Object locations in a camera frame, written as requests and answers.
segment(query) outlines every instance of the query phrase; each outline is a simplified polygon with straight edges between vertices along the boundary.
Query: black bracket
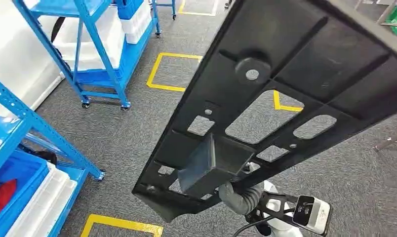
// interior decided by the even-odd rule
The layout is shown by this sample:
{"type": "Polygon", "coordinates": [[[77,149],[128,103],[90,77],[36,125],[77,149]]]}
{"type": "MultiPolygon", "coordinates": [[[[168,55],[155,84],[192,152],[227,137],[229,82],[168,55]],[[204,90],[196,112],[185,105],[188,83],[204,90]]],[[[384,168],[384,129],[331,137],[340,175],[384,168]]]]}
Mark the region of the black bracket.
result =
{"type": "Polygon", "coordinates": [[[236,0],[132,193],[170,222],[219,203],[216,184],[235,175],[241,162],[260,165],[235,183],[252,187],[397,113],[397,38],[344,5],[236,0]],[[227,127],[268,90],[302,102],[304,109],[256,144],[227,135],[227,127]],[[293,134],[319,115],[336,122],[311,139],[293,134]],[[204,136],[188,131],[196,116],[214,122],[204,136]],[[216,144],[219,154],[232,155],[203,155],[214,165],[193,174],[194,162],[204,164],[194,153],[214,150],[210,137],[223,141],[216,144]],[[270,146],[288,152],[273,161],[257,157],[270,146]],[[213,158],[237,162],[230,167],[213,158]],[[175,170],[159,174],[162,165],[175,170]],[[170,189],[181,173],[184,192],[170,189]]]}

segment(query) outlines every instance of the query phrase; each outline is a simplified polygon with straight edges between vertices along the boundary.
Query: caster wheel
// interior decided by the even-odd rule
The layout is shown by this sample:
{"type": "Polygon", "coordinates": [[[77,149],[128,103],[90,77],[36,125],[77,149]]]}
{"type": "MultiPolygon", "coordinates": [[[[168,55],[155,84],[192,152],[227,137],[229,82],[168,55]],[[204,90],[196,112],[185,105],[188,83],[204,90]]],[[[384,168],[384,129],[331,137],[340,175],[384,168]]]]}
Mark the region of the caster wheel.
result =
{"type": "Polygon", "coordinates": [[[89,103],[82,103],[82,108],[88,109],[89,108],[89,103]]]}
{"type": "Polygon", "coordinates": [[[106,176],[106,170],[105,169],[100,169],[101,172],[103,172],[103,175],[101,177],[99,177],[97,180],[98,181],[103,181],[104,177],[106,176]]]}

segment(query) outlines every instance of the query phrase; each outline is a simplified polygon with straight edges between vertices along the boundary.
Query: blue shelving unit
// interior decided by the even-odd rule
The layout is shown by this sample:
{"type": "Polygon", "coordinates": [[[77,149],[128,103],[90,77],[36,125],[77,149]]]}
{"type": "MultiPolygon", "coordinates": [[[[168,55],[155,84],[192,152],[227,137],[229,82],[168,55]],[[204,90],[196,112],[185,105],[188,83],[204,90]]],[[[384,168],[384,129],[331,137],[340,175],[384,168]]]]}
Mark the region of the blue shelving unit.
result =
{"type": "Polygon", "coordinates": [[[153,20],[147,29],[147,31],[142,36],[142,39],[136,44],[125,43],[125,50],[123,51],[122,60],[124,63],[124,78],[120,79],[116,75],[116,69],[113,66],[107,56],[105,48],[98,35],[97,28],[95,27],[95,21],[101,16],[101,14],[107,9],[111,4],[111,0],[41,0],[32,9],[28,9],[24,4],[23,0],[12,0],[19,12],[22,14],[24,19],[33,29],[36,36],[39,38],[43,46],[47,49],[49,54],[53,57],[53,60],[59,66],[60,70],[65,75],[68,82],[71,84],[75,92],[81,99],[82,107],[89,107],[89,96],[100,96],[108,97],[113,99],[120,99],[121,109],[123,111],[128,110],[130,107],[130,102],[127,100],[126,94],[124,92],[131,75],[136,67],[142,52],[148,43],[148,39],[151,35],[152,26],[156,26],[157,37],[160,36],[161,31],[159,27],[158,14],[156,9],[155,0],[152,1],[153,7],[153,20]],[[75,60],[75,72],[72,73],[70,68],[62,60],[60,54],[55,49],[55,47],[50,42],[49,38],[44,34],[40,25],[37,22],[37,18],[42,15],[49,16],[64,16],[64,17],[77,17],[79,18],[79,33],[77,38],[77,50],[76,50],[76,60],[75,60]],[[106,68],[105,71],[97,74],[96,77],[102,77],[102,79],[96,80],[95,83],[91,83],[89,80],[84,78],[83,73],[78,72],[78,59],[79,59],[79,48],[80,48],[80,32],[82,30],[82,24],[85,27],[92,38],[92,41],[97,48],[98,54],[101,57],[102,62],[106,68]],[[96,91],[87,91],[83,89],[84,85],[94,85],[101,87],[112,87],[116,93],[100,93],[96,91]]]}
{"type": "Polygon", "coordinates": [[[102,180],[105,173],[95,166],[89,159],[84,157],[49,124],[47,124],[43,118],[32,111],[1,83],[0,104],[17,116],[17,118],[0,117],[0,168],[23,139],[34,141],[44,148],[65,156],[74,162],[73,164],[60,162],[57,165],[58,169],[68,173],[69,177],[78,183],[54,228],[49,234],[51,237],[57,236],[87,175],[90,174],[94,178],[102,180]],[[45,139],[30,134],[30,130],[37,131],[45,139]]]}

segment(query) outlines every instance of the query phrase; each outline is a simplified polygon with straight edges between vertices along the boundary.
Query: yellow floor marking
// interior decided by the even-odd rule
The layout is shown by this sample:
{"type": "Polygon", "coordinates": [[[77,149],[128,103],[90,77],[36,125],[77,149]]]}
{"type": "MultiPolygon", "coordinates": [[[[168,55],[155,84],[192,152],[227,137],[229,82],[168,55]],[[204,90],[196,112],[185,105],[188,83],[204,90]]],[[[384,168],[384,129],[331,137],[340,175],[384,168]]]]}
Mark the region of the yellow floor marking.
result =
{"type": "Polygon", "coordinates": [[[216,16],[216,11],[217,11],[217,4],[219,3],[219,0],[214,0],[214,5],[212,9],[212,13],[201,13],[201,12],[187,12],[183,11],[184,6],[185,6],[186,0],[182,0],[180,8],[178,9],[178,14],[188,14],[188,15],[198,15],[198,16],[216,16]]]}
{"type": "Polygon", "coordinates": [[[157,60],[155,61],[154,66],[152,67],[152,71],[151,71],[151,74],[149,75],[148,81],[146,82],[146,85],[148,85],[150,88],[184,92],[185,88],[183,88],[183,87],[170,86],[170,85],[159,85],[159,84],[154,84],[153,83],[155,75],[156,75],[156,73],[158,71],[159,64],[160,64],[163,56],[179,57],[179,58],[193,58],[193,59],[198,59],[199,62],[202,59],[202,56],[181,54],[181,53],[165,53],[165,52],[164,53],[160,53],[158,55],[157,60]]]}
{"type": "Polygon", "coordinates": [[[287,111],[294,111],[294,112],[300,112],[303,110],[301,107],[294,107],[294,106],[285,106],[280,104],[280,93],[276,90],[273,92],[273,98],[274,98],[274,109],[275,110],[287,110],[287,111]]]}
{"type": "Polygon", "coordinates": [[[80,237],[88,237],[89,232],[91,231],[92,225],[94,223],[104,224],[108,226],[115,226],[125,229],[130,229],[134,231],[142,231],[154,234],[154,237],[160,237],[163,232],[162,226],[155,226],[151,224],[144,224],[134,221],[126,221],[122,219],[117,219],[109,216],[100,216],[91,214],[86,221],[85,227],[83,228],[82,234],[80,237]]]}

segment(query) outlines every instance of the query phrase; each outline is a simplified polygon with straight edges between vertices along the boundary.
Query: white storage box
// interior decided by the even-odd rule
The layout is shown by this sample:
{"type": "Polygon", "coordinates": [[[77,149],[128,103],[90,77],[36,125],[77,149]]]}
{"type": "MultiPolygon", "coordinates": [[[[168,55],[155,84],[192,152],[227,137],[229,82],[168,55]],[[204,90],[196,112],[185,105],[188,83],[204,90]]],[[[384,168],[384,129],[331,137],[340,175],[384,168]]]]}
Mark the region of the white storage box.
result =
{"type": "Polygon", "coordinates": [[[130,20],[120,20],[123,31],[126,33],[126,42],[137,44],[146,28],[152,21],[148,1],[144,1],[130,20]]]}
{"type": "Polygon", "coordinates": [[[54,165],[26,207],[9,229],[6,237],[45,237],[53,228],[77,183],[54,165]]]}
{"type": "MultiPolygon", "coordinates": [[[[53,45],[60,51],[63,59],[69,64],[72,70],[74,70],[75,65],[78,22],[78,18],[67,17],[53,42],[53,45]]],[[[97,20],[95,26],[113,68],[118,68],[123,49],[124,32],[121,27],[117,7],[109,6],[97,20]]],[[[105,66],[92,42],[91,36],[86,30],[86,27],[83,26],[78,71],[89,69],[105,69],[105,66]]]]}

